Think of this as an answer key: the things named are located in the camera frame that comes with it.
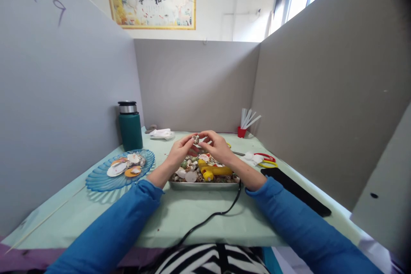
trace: pen holder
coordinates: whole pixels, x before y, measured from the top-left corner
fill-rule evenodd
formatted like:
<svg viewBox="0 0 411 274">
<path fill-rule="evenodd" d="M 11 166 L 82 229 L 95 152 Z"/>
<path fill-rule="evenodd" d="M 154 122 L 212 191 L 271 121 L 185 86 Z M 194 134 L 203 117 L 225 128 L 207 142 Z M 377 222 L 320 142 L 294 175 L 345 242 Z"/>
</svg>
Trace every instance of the pen holder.
<svg viewBox="0 0 411 274">
<path fill-rule="evenodd" d="M 238 132 L 237 132 L 238 137 L 244 138 L 246 131 L 247 131 L 247 130 L 243 130 L 243 129 L 241 129 L 241 126 L 239 126 L 239 127 L 238 127 Z"/>
</svg>

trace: blue sleeve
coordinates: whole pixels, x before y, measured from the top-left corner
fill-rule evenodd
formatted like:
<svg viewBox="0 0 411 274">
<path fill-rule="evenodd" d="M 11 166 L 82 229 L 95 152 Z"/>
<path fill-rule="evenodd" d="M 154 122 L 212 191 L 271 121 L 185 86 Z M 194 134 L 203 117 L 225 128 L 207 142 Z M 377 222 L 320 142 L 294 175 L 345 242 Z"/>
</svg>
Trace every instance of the blue sleeve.
<svg viewBox="0 0 411 274">
<path fill-rule="evenodd" d="M 314 273 L 381 273 L 350 240 L 273 178 L 258 191 L 246 192 Z"/>
<path fill-rule="evenodd" d="M 53 263 L 52 273 L 109 273 L 131 249 L 164 192 L 146 180 L 98 217 Z"/>
</svg>

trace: hand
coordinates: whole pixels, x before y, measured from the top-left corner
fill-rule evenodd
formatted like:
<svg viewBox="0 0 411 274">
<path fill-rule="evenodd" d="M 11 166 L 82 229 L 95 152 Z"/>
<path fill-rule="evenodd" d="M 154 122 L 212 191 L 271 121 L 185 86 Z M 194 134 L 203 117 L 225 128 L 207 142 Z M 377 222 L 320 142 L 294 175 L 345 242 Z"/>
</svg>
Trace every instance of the hand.
<svg viewBox="0 0 411 274">
<path fill-rule="evenodd" d="M 189 134 L 173 144 L 170 150 L 170 154 L 164 161 L 172 167 L 175 167 L 175 170 L 173 170 L 173 172 L 177 171 L 178 167 L 181 165 L 189 151 L 194 151 L 194 155 L 197 155 L 197 153 L 199 152 L 199 149 L 194 145 L 194 139 L 191 138 L 195 135 L 197 135 L 197 133 Z"/>
<path fill-rule="evenodd" d="M 230 167 L 234 161 L 238 160 L 238 157 L 228 147 L 226 140 L 215 131 L 202 131 L 198 135 L 200 138 L 206 137 L 198 145 L 208 151 L 218 162 Z"/>
</svg>

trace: metal tray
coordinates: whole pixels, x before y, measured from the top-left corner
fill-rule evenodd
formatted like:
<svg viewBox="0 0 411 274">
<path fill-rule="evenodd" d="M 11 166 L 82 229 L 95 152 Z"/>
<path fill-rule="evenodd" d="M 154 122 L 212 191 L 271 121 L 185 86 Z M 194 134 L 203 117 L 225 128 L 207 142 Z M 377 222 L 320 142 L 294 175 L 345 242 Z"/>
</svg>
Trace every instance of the metal tray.
<svg viewBox="0 0 411 274">
<path fill-rule="evenodd" d="M 186 183 L 171 182 L 170 187 L 179 191 L 236 191 L 238 183 Z"/>
</svg>

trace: white stick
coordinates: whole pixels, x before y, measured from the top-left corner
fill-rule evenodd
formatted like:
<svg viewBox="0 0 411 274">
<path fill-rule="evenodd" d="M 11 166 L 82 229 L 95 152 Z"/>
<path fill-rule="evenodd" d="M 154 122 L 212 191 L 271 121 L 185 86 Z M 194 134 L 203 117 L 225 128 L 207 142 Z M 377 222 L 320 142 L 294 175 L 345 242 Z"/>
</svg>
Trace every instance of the white stick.
<svg viewBox="0 0 411 274">
<path fill-rule="evenodd" d="M 256 117 L 253 121 L 251 121 L 251 123 L 249 125 L 247 125 L 244 129 L 249 128 L 255 121 L 257 121 L 259 118 L 261 118 L 261 116 Z"/>
<path fill-rule="evenodd" d="M 250 119 L 250 116 L 251 116 L 251 109 L 248 111 L 248 113 L 247 113 L 247 117 L 245 118 L 245 122 L 244 122 L 244 125 L 243 126 L 246 126 L 247 125 L 247 123 L 248 123 L 248 121 L 249 121 L 249 119 Z"/>
<path fill-rule="evenodd" d="M 245 121 L 245 108 L 241 111 L 241 124 L 240 127 L 243 127 Z"/>
<path fill-rule="evenodd" d="M 253 113 L 253 115 L 250 117 L 250 119 L 248 120 L 248 122 L 250 122 L 251 121 L 251 119 L 256 115 L 256 111 L 254 111 L 254 113 Z"/>
</svg>

